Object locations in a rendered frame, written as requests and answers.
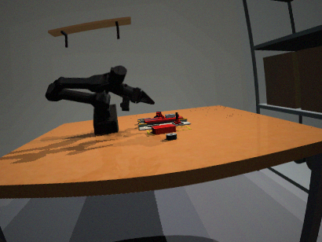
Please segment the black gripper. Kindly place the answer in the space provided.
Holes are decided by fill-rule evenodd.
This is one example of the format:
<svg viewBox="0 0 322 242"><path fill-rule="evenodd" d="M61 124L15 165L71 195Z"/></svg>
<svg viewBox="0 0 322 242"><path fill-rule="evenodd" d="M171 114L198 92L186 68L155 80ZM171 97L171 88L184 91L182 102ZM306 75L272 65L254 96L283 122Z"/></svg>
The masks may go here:
<svg viewBox="0 0 322 242"><path fill-rule="evenodd" d="M125 83L122 84L118 96L130 97L131 102L133 103L136 101L136 103L143 102L151 105L155 104L155 102L143 90L141 91L138 87L133 88Z"/></svg>

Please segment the black toy wheel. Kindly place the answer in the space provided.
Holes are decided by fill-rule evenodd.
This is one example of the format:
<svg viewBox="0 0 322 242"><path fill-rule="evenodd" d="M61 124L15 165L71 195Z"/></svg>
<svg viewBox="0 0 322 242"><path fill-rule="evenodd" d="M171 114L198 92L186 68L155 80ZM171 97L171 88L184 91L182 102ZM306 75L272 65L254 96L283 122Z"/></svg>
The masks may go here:
<svg viewBox="0 0 322 242"><path fill-rule="evenodd" d="M168 141L176 140L177 139L177 134L176 133L166 134L166 139Z"/></svg>

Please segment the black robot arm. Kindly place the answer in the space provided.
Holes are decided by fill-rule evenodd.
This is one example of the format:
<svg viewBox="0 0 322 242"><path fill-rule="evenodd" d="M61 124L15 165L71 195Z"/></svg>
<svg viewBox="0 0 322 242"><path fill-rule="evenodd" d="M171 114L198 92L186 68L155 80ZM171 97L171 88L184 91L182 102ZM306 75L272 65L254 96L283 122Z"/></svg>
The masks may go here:
<svg viewBox="0 0 322 242"><path fill-rule="evenodd" d="M70 100L91 104L95 107L94 112L97 114L97 120L109 120L112 113L109 108L111 99L109 92L118 95L126 73L126 68L121 65L112 68L110 72L103 75L92 75L89 78L60 77L48 86L45 96L48 101ZM94 93L83 93L65 88L86 89ZM122 111L129 111L130 97L120 97L123 98L123 102L120 103Z"/></svg>

